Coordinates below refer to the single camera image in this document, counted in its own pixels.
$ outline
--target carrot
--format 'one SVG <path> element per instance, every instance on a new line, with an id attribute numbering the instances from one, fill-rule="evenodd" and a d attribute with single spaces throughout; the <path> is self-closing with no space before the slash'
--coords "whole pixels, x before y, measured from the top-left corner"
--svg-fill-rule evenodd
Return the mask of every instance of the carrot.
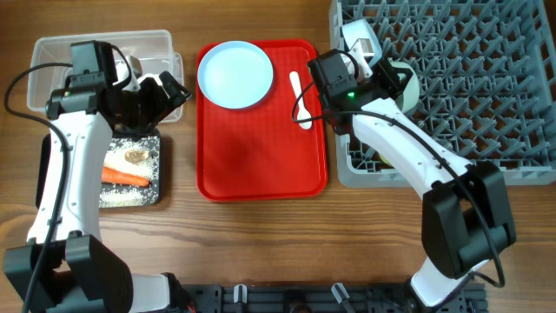
<path id="1" fill-rule="evenodd" d="M 118 170 L 103 167 L 103 183 L 122 183 L 139 187 L 149 186 L 149 180 L 140 176 L 122 173 Z"/>

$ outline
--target dish rack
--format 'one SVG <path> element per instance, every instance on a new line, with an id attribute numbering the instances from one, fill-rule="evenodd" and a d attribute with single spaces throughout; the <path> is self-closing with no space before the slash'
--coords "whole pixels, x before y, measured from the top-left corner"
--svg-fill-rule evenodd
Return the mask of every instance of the dish rack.
<path id="1" fill-rule="evenodd" d="M 473 163 L 489 160 L 508 185 L 556 181 L 556 53 L 542 0 L 333 0 L 341 26 L 366 19 L 383 55 L 420 80 L 410 119 Z M 338 175 L 353 188 L 408 186 L 373 148 L 336 136 Z"/>

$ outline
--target spoon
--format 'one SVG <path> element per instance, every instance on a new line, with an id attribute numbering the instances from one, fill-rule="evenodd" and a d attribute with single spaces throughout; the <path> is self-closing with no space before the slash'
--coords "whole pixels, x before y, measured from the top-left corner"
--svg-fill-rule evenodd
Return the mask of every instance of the spoon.
<path id="1" fill-rule="evenodd" d="M 299 74 L 296 71 L 289 73 L 289 81 L 292 83 L 292 87 L 294 88 L 295 98 L 297 99 L 301 94 L 301 80 L 299 78 Z M 305 104 L 303 103 L 303 98 L 299 99 L 299 111 L 297 112 L 297 119 L 302 120 L 306 118 L 311 118 L 311 113 L 305 109 Z M 299 125 L 304 129 L 308 130 L 311 128 L 313 122 L 305 122 L 300 123 Z"/>

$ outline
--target transparent container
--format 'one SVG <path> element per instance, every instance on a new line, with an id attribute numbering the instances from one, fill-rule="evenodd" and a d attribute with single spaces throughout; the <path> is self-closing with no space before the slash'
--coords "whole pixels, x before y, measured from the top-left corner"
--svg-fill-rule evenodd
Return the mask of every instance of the transparent container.
<path id="1" fill-rule="evenodd" d="M 81 41 L 97 40 L 112 43 L 127 56 L 136 57 L 141 62 L 144 74 L 160 74 L 167 70 L 178 83 L 183 84 L 182 57 L 174 52 L 172 36 L 167 30 L 124 31 L 101 34 L 85 34 L 62 37 L 44 37 L 35 43 L 31 66 L 42 63 L 71 63 L 70 45 Z M 114 53 L 116 64 L 122 62 Z M 44 105 L 50 99 L 52 90 L 63 87 L 65 78 L 72 69 L 49 67 L 30 73 L 27 89 L 27 107 L 44 112 Z M 182 107 L 170 113 L 162 122 L 176 122 L 182 117 Z"/>

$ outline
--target wooden tabletop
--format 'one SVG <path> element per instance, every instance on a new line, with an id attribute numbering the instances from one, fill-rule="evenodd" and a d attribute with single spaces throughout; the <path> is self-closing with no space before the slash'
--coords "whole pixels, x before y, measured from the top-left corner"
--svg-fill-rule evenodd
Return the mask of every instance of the wooden tabletop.
<path id="1" fill-rule="evenodd" d="M 306 38 L 329 48 L 330 0 L 0 1 L 0 90 L 29 68 L 40 37 L 169 30 L 195 89 L 195 58 L 228 40 Z M 26 81 L 11 97 L 25 107 Z M 343 187 L 328 127 L 328 186 L 298 200 L 210 203 L 195 186 L 195 101 L 159 127 L 169 147 L 162 201 L 102 210 L 103 242 L 134 273 L 175 273 L 182 283 L 404 282 L 421 266 L 421 203 L 408 188 Z M 0 258 L 21 246 L 36 216 L 40 144 L 48 131 L 0 109 Z M 556 311 L 556 186 L 510 187 L 518 242 L 501 254 L 507 286 L 487 287 L 492 312 Z M 483 271 L 495 275 L 493 265 Z M 0 310 L 21 300 L 0 275 Z"/>

